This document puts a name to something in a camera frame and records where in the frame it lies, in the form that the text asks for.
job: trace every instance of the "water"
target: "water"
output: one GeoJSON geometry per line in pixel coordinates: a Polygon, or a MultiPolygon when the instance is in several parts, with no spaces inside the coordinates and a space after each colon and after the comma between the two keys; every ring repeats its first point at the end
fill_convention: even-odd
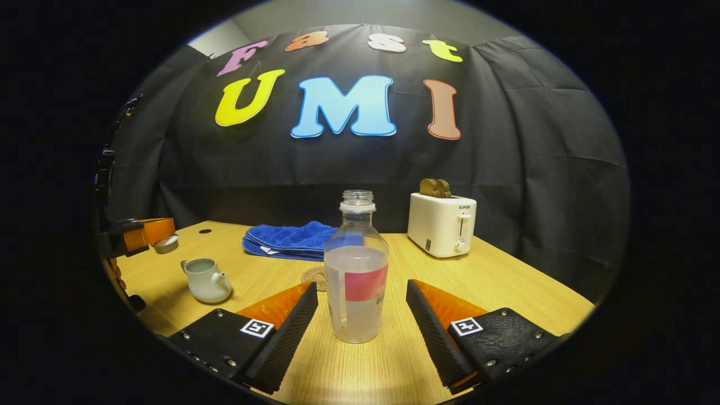
{"type": "Polygon", "coordinates": [[[328,305],[333,333],[345,342],[377,336],[387,280],[387,254],[367,246],[342,246],[325,253],[328,305]]]}

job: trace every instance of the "black backdrop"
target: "black backdrop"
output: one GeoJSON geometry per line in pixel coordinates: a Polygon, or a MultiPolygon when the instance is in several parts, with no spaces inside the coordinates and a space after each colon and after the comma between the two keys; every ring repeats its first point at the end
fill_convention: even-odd
{"type": "Polygon", "coordinates": [[[586,85],[525,37],[469,46],[428,32],[379,25],[331,25],[267,38],[242,66],[217,77],[230,53],[207,59],[183,47],[133,96],[124,122],[110,213],[173,216],[179,228],[213,220],[301,226],[341,222],[342,191],[372,190],[381,232],[404,233],[409,194],[421,179],[447,180],[454,195],[478,202],[475,235],[598,302],[619,268],[629,223],[629,178],[611,121],[586,85]],[[325,30],[327,42],[287,52],[292,39],[325,30]],[[372,33],[401,37],[408,50],[367,45],[372,33]],[[444,40],[463,61],[435,56],[423,40],[444,40]],[[267,105],[250,120],[215,123],[223,89],[252,78],[237,103],[255,96],[259,74],[283,68],[267,105]],[[391,136],[324,134],[296,139],[304,97],[298,84],[332,78],[347,93],[362,76],[393,79],[391,136]],[[428,133],[436,79],[457,90],[462,136],[428,133]]]}

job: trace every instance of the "bottle label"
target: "bottle label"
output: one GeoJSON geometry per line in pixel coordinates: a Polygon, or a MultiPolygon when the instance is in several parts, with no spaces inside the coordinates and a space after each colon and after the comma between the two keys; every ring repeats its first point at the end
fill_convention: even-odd
{"type": "Polygon", "coordinates": [[[368,273],[345,273],[345,299],[348,301],[369,301],[379,298],[385,292],[387,264],[368,273]]]}

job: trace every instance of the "toaster knob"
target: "toaster knob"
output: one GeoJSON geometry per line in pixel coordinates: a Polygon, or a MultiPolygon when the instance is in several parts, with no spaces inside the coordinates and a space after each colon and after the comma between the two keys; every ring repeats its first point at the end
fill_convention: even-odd
{"type": "Polygon", "coordinates": [[[465,250],[465,241],[459,239],[457,242],[455,242],[455,251],[462,252],[463,250],[465,250]]]}

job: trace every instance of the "blue letter m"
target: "blue letter m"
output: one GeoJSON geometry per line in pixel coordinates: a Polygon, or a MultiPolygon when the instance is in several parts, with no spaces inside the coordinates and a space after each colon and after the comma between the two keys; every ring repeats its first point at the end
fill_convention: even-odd
{"type": "Polygon", "coordinates": [[[362,76],[347,95],[329,77],[303,80],[298,85],[305,90],[300,122],[290,130],[293,138],[312,138],[323,133],[318,122],[318,110],[334,133],[340,133],[355,109],[358,119],[350,130],[357,135],[388,136],[396,131],[387,111],[387,88],[392,79],[386,76],[362,76]]]}

